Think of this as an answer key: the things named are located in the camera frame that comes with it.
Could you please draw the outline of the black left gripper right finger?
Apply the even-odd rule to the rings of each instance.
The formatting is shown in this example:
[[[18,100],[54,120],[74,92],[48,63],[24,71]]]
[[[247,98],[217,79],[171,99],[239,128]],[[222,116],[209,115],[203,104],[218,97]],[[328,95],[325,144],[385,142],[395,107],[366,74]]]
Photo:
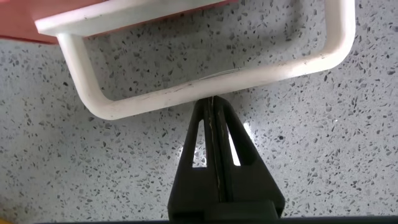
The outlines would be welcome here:
[[[212,101],[221,208],[239,218],[279,218],[285,198],[231,104]]]

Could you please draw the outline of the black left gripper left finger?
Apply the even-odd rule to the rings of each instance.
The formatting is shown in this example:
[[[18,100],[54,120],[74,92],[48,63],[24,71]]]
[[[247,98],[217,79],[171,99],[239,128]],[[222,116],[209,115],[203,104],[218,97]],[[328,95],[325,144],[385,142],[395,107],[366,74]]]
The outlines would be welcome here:
[[[203,220],[206,209],[224,200],[213,100],[210,97],[195,103],[167,206],[171,220]],[[201,121],[205,132],[206,167],[193,167]]]

